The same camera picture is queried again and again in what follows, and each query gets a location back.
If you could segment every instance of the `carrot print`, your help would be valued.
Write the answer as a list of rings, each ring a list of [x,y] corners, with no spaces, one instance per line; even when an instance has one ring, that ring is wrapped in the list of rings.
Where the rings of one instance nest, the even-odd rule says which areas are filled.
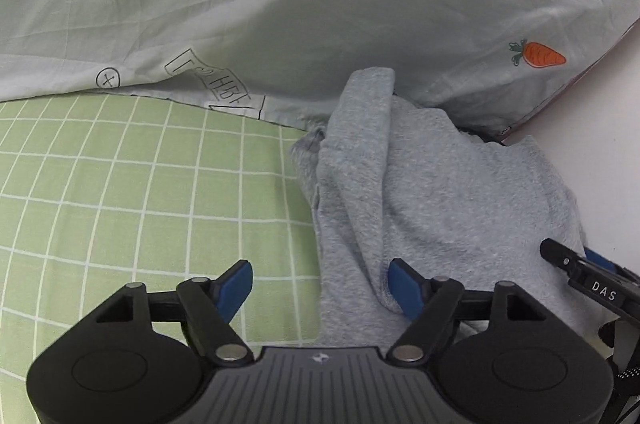
[[[511,58],[516,67],[520,64],[521,58],[524,58],[524,61],[536,69],[564,65],[566,63],[566,58],[562,54],[538,42],[527,43],[527,40],[520,40],[520,44],[510,43],[509,49],[517,52]]]

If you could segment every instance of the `mattress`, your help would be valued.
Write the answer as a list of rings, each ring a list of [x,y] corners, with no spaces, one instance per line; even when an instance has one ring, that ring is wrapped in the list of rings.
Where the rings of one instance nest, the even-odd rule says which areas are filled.
[[[129,281],[173,290],[246,258],[254,290],[235,330],[256,351],[310,343],[318,255],[288,157],[300,133],[151,98],[1,104],[2,422],[36,422],[31,361]],[[182,340],[178,324],[156,329]]]

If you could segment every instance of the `gray fabric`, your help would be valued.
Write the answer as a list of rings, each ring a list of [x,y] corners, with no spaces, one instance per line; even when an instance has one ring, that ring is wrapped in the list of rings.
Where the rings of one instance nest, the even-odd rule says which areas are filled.
[[[595,331],[604,310],[539,254],[545,238],[582,243],[574,197],[536,143],[485,144],[393,90],[392,70],[356,72],[326,128],[292,149],[320,251],[318,343],[386,348],[402,333],[386,285],[393,258],[468,289],[515,281],[576,331]]]

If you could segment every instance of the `bed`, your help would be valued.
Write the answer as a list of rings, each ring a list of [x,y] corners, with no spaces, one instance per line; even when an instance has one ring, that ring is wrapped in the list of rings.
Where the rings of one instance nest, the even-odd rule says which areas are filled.
[[[255,351],[310,343],[318,255],[288,157],[300,133],[111,94],[1,104],[2,422],[36,422],[31,361],[129,281],[172,290],[246,258],[254,290],[235,330]],[[182,339],[178,324],[156,329]]]

